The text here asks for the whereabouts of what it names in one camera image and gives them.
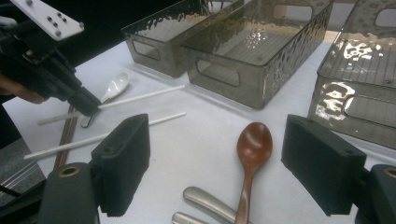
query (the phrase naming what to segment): white spoon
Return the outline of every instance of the white spoon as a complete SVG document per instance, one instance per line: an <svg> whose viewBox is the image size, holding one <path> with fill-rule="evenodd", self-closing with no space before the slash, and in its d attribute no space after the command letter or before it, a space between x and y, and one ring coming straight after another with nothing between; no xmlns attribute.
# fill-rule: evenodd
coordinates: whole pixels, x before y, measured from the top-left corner
<svg viewBox="0 0 396 224"><path fill-rule="evenodd" d="M129 76L126 73L121 73L114 77L114 79L108 85L105 95L100 99L102 105L109 102L114 97L120 95L126 89L128 83ZM81 127L88 128L88 126L90 126L91 124L93 117L94 115L92 117L84 117L81 122Z"/></svg>

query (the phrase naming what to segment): gray plastic basket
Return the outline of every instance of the gray plastic basket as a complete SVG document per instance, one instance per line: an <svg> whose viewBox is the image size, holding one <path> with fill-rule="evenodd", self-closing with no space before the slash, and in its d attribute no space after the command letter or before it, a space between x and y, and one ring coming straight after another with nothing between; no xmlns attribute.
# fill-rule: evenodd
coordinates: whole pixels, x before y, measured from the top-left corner
<svg viewBox="0 0 396 224"><path fill-rule="evenodd" d="M382 13L390 24L379 24ZM318 69L309 118L396 148L395 18L395 0L357 2Z"/></svg>
<svg viewBox="0 0 396 224"><path fill-rule="evenodd" d="M327 0L245 4L181 44L190 82L263 108L321 43L331 11Z"/></svg>
<svg viewBox="0 0 396 224"><path fill-rule="evenodd" d="M244 0L184 0L121 32L135 63L180 77L186 72L180 43L242 5Z"/></svg>

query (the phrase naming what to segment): silver spoon handle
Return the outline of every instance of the silver spoon handle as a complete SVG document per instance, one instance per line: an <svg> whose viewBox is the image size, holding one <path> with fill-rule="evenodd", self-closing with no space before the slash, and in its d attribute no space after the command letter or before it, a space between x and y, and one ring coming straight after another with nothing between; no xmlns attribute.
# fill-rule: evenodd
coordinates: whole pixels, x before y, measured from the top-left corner
<svg viewBox="0 0 396 224"><path fill-rule="evenodd" d="M183 197L192 203L202 206L205 210L221 217L230 224L235 221L236 212L232 208L202 189L188 187L184 190Z"/></svg>
<svg viewBox="0 0 396 224"><path fill-rule="evenodd" d="M173 214L172 223L173 224L207 224L206 222L203 222L198 218L191 217L187 214L179 213L179 212Z"/></svg>
<svg viewBox="0 0 396 224"><path fill-rule="evenodd" d="M110 101L110 98L103 98L103 99L101 99L102 105L106 104L106 103L109 102L109 101ZM90 117L84 117L84 118L82 119L82 121L81 121L81 124L80 124L81 127L82 127L82 128L88 128L88 126L90 126L91 121L92 121L93 117L95 117L95 115L96 115L96 114L94 114L94 115L92 115L92 116L90 116Z"/></svg>

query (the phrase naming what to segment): wooden spoon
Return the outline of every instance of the wooden spoon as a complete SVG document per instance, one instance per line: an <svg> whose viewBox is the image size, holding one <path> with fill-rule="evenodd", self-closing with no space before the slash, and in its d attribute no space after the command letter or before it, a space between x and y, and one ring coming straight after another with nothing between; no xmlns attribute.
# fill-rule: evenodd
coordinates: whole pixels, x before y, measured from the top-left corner
<svg viewBox="0 0 396 224"><path fill-rule="evenodd" d="M271 157L272 148L271 133L262 123L250 123L239 136L236 151L244 167L245 179L235 224L248 224L253 176L256 170Z"/></svg>

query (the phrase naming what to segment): white table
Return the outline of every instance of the white table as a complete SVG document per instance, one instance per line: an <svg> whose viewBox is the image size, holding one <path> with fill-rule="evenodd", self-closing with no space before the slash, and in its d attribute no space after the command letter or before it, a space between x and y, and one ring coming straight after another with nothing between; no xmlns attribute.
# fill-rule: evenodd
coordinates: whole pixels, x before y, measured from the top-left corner
<svg viewBox="0 0 396 224"><path fill-rule="evenodd" d="M101 112L88 129L78 127L74 141L111 132L122 120L148 113L149 120L179 112L187 116L150 127L150 166L137 190L129 210L123 217L101 214L101 222L171 223L175 212L184 212L209 223L212 217L184 202L182 192L196 186L237 208L242 188L243 169L236 155L236 141L252 121L265 123L273 136L274 151L269 162L256 174L253 183L250 220L253 223L326 224L354 223L356 208L350 216L326 217L300 182L285 168L281 159L286 117L306 117L315 86L318 66L330 43L322 43L263 110L252 110L231 100L189 84L187 74L172 79L135 64L125 43L91 59L77 68L77 76L85 87L100 98L111 78L126 72L131 76L130 88L118 98L126 99L181 84L181 91L120 105ZM49 99L33 105L21 99L4 104L32 152L57 147L64 123L38 126L40 119L66 113L68 104ZM396 152L361 141L353 144L370 153L366 168L374 164L396 165ZM98 143L72 150L68 162L91 160L91 151ZM55 156L39 160L44 175L52 170Z"/></svg>

